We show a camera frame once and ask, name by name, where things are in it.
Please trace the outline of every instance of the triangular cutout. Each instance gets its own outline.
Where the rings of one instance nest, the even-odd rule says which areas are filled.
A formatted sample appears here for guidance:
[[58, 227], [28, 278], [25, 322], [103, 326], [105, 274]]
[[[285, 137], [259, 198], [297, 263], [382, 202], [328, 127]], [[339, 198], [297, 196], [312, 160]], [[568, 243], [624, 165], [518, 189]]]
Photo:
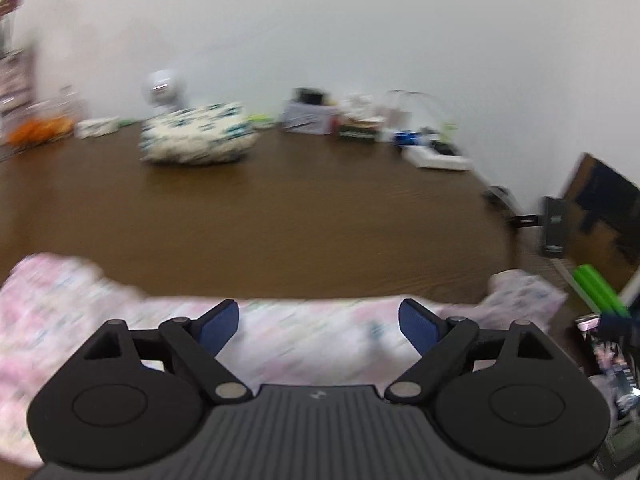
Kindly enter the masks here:
[[520, 339], [518, 357], [527, 359], [553, 359], [540, 340], [531, 332], [527, 332]]
[[91, 346], [91, 349], [86, 353], [84, 358], [93, 361], [96, 359], [112, 359], [114, 357], [120, 357], [121, 355], [122, 351], [120, 350], [118, 337], [115, 334], [107, 332]]

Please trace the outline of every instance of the wall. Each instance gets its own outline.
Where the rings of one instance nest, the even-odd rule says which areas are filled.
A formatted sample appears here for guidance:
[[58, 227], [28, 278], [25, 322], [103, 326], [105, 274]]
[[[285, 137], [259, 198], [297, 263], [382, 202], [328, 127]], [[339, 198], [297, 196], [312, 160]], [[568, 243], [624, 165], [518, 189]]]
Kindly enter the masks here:
[[192, 103], [242, 99], [255, 112], [276, 113], [302, 85], [431, 92], [454, 111], [480, 173], [530, 209], [582, 149], [630, 167], [630, 152], [600, 136], [635, 139], [634, 96], [619, 94], [638, 81], [627, 72], [638, 50], [625, 43], [637, 44], [638, 14], [614, 15], [640, 7], [602, 1], [26, 0], [15, 44], [37, 40], [42, 97], [72, 83], [96, 116], [145, 117], [141, 82], [167, 66]]

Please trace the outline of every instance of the wooden table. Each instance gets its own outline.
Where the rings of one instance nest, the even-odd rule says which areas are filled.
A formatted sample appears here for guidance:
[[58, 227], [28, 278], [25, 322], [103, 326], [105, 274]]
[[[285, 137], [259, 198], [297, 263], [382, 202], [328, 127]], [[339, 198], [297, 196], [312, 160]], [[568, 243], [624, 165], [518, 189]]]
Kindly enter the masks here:
[[[506, 228], [471, 173], [418, 170], [386, 144], [276, 131], [237, 164], [150, 166], [138, 134], [0, 164], [2, 279], [51, 251], [153, 295], [475, 303], [508, 268]], [[3, 467], [5, 480], [26, 475]]]

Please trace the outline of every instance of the pink floral cloth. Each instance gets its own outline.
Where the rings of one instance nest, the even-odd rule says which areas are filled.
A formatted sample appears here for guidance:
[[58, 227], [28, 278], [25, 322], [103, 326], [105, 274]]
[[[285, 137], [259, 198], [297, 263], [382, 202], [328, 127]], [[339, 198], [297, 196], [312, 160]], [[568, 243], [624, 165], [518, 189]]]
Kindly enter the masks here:
[[[518, 317], [546, 328], [563, 294], [540, 278], [508, 272], [492, 282], [497, 289], [488, 298], [490, 306], [416, 299], [436, 313], [464, 313], [481, 326], [485, 318], [486, 328], [505, 328]], [[528, 287], [530, 294], [518, 292], [519, 287]], [[278, 383], [375, 384], [382, 391], [419, 358], [398, 328], [404, 298], [239, 301], [238, 332], [218, 359], [254, 390]], [[155, 328], [175, 316], [199, 317], [219, 301], [148, 298], [108, 280], [99, 267], [80, 258], [25, 258], [0, 289], [0, 456], [26, 466], [41, 464], [26, 425], [28, 405], [106, 320], [125, 319], [133, 330]]]

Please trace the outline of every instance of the ribbed gray panel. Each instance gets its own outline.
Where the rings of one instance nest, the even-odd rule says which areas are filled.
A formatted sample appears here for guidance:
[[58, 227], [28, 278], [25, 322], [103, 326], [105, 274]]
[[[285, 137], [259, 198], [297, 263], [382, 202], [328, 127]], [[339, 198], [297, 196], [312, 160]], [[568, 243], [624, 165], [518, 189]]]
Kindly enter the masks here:
[[[264, 386], [251, 402], [216, 408], [185, 447], [113, 473], [47, 465], [33, 480], [507, 480], [449, 449], [418, 408], [381, 400], [372, 386]], [[599, 480], [588, 466], [540, 475]]]

